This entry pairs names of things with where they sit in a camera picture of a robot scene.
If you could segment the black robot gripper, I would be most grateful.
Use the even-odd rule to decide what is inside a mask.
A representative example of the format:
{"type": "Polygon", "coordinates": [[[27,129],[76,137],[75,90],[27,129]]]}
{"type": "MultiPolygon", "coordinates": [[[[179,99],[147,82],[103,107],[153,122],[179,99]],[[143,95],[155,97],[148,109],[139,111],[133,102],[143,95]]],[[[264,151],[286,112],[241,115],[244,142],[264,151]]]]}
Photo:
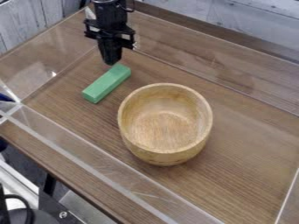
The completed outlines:
{"type": "Polygon", "coordinates": [[[127,14],[135,10],[127,7],[127,0],[92,0],[95,19],[85,19],[85,35],[97,41],[104,62],[116,64],[121,59],[121,48],[135,47],[136,31],[127,25],[127,14]]]}

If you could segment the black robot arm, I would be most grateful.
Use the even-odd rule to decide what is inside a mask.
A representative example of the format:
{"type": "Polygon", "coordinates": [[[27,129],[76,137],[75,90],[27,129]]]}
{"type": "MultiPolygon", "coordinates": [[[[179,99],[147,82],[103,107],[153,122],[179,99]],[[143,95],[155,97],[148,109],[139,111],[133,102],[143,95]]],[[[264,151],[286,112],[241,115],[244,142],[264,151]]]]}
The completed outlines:
{"type": "Polygon", "coordinates": [[[123,49],[135,48],[136,31],[127,25],[127,0],[92,0],[95,18],[85,18],[85,37],[97,41],[97,49],[107,65],[121,60],[123,49]]]}

